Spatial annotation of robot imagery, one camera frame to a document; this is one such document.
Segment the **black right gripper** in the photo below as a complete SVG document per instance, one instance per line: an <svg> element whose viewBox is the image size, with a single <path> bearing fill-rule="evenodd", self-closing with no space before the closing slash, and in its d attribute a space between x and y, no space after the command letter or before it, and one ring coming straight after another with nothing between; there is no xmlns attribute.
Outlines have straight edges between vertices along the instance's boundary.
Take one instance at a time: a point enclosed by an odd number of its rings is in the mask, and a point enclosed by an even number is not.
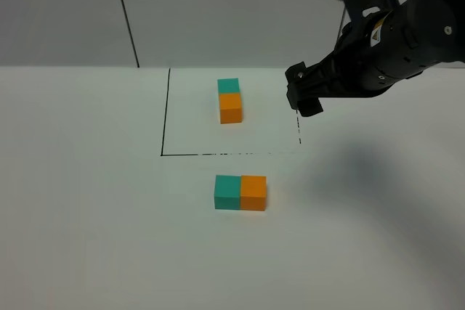
<svg viewBox="0 0 465 310"><path fill-rule="evenodd" d="M429 31L406 12L382 12L346 25L334 51L315 68L315 97L304 62L285 72L286 96L302 117L323 112L319 98L368 98L429 67Z"/></svg>

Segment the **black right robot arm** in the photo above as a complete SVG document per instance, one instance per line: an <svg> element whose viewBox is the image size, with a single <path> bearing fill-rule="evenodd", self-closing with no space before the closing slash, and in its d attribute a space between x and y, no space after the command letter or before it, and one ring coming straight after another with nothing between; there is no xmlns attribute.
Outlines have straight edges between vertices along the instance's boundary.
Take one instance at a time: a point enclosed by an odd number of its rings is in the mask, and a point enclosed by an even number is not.
<svg viewBox="0 0 465 310"><path fill-rule="evenodd" d="M372 98L444 62L464 61L464 0L342 0L350 22L319 63L286 71L287 98L303 117L322 98Z"/></svg>

